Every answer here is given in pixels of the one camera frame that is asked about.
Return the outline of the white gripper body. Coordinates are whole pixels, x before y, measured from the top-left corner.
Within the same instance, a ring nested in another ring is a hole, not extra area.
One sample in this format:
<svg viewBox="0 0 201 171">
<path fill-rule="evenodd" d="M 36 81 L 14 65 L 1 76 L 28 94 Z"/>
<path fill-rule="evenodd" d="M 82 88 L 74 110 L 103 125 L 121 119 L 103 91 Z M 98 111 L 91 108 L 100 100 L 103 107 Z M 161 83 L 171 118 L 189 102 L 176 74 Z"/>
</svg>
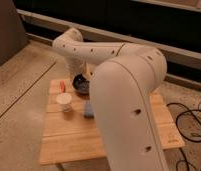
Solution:
<svg viewBox="0 0 201 171">
<path fill-rule="evenodd" d="M 89 80 L 91 78 L 91 74 L 87 63 L 78 59 L 67 59 L 67 68 L 69 70 L 69 75 L 71 79 L 74 79 L 77 75 L 82 74 L 84 78 Z"/>
</svg>

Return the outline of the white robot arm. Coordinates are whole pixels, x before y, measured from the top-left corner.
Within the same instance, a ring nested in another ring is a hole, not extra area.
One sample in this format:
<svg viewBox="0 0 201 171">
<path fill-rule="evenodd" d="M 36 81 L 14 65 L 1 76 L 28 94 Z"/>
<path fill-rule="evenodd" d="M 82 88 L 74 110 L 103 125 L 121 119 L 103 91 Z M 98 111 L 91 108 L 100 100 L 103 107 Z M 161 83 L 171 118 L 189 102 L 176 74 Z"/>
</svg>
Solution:
<svg viewBox="0 0 201 171">
<path fill-rule="evenodd" d="M 85 42 L 75 28 L 53 41 L 71 74 L 87 63 L 90 101 L 111 171 L 169 171 L 154 121 L 150 94 L 165 78 L 157 48 L 134 43 Z"/>
</svg>

